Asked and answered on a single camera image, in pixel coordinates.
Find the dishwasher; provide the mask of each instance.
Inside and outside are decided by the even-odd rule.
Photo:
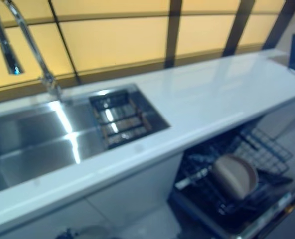
[[[295,179],[284,176],[292,154],[257,128],[258,121],[186,150],[178,170],[171,200],[219,238],[260,238],[295,199]],[[211,173],[225,154],[243,158],[257,170],[258,184],[243,200],[229,197]]]

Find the faucet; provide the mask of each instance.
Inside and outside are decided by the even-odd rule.
[[[3,3],[8,7],[8,9],[13,14],[18,26],[21,28],[23,35],[25,36],[31,51],[33,52],[37,62],[39,63],[42,69],[42,77],[39,77],[44,86],[47,88],[47,91],[57,97],[57,99],[61,100],[61,88],[55,80],[53,74],[49,71],[42,55],[27,27],[27,24],[18,10],[17,6],[12,2],[12,0],[2,0]],[[10,74],[18,75],[24,72],[19,60],[17,59],[16,54],[13,51],[13,48],[10,44],[10,41],[6,35],[6,32],[2,26],[0,20],[0,47],[3,53],[4,60],[6,62],[6,66],[8,72]]]

